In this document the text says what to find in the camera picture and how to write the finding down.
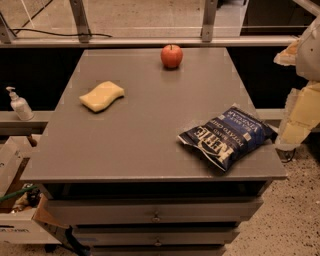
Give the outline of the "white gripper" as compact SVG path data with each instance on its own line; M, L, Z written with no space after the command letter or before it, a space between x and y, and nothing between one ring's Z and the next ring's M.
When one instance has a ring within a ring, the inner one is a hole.
M276 54L274 62L282 66L296 65L296 73L310 80L301 90L290 91L275 141L277 149L292 151L320 123L320 83L314 82L320 80L320 15L299 41Z

